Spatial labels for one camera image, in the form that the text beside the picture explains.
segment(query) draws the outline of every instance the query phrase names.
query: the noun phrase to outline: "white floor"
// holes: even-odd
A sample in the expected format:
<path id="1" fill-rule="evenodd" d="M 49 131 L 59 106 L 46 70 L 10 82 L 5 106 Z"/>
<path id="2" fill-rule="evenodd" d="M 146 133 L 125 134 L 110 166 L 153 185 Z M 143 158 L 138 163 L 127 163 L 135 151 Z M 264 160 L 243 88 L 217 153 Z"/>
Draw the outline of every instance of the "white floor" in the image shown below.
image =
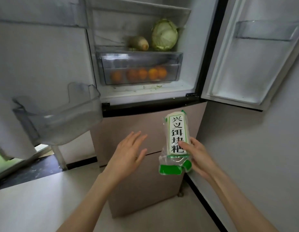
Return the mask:
<path id="1" fill-rule="evenodd" d="M 0 232 L 54 232 L 81 202 L 97 175 L 97 163 L 0 190 Z M 105 205 L 94 231 L 219 232 L 193 191 L 123 218 Z"/>

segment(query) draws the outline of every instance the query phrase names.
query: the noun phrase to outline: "crisper drawer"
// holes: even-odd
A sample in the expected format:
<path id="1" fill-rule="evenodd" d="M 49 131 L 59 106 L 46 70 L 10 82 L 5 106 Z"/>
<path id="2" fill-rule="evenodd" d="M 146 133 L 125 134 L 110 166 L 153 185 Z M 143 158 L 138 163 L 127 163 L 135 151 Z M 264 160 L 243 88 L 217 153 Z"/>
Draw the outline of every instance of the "crisper drawer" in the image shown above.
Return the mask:
<path id="1" fill-rule="evenodd" d="M 101 83 L 171 82 L 179 79 L 182 53 L 126 52 L 97 53 Z"/>

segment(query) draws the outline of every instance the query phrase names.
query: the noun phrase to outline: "right hand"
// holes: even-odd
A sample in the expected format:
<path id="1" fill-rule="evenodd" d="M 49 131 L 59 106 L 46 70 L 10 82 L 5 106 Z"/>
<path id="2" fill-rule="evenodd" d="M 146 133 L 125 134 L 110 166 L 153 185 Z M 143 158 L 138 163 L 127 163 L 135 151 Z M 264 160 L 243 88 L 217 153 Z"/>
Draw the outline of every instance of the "right hand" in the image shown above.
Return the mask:
<path id="1" fill-rule="evenodd" d="M 218 166 L 212 160 L 204 145 L 193 137 L 190 137 L 190 142 L 192 145 L 179 141 L 179 146 L 192 155 L 193 170 L 209 181 Z"/>

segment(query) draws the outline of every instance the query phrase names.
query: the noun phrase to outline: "left hand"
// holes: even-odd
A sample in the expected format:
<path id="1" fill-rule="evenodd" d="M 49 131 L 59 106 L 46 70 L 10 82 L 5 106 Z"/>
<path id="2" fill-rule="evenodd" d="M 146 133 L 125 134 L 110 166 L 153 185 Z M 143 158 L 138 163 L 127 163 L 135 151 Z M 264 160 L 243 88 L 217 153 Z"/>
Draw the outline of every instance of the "left hand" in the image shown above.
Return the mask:
<path id="1" fill-rule="evenodd" d="M 139 147 L 147 137 L 147 134 L 142 136 L 140 134 L 141 131 L 135 134 L 131 132 L 122 140 L 103 171 L 116 183 L 134 172 L 146 155 L 147 149 L 143 149 L 138 156 Z"/>

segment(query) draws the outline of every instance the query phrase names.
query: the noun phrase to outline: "refrigerator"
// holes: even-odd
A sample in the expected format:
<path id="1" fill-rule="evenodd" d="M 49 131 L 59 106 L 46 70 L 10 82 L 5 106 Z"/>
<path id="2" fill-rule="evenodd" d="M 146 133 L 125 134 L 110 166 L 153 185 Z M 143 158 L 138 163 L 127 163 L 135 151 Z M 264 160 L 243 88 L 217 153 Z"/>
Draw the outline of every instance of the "refrigerator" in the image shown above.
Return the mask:
<path id="1" fill-rule="evenodd" d="M 127 47 L 138 35 L 148 51 Z M 104 117 L 206 101 L 266 111 L 298 54 L 299 0 L 0 0 L 0 148 L 26 159 Z"/>

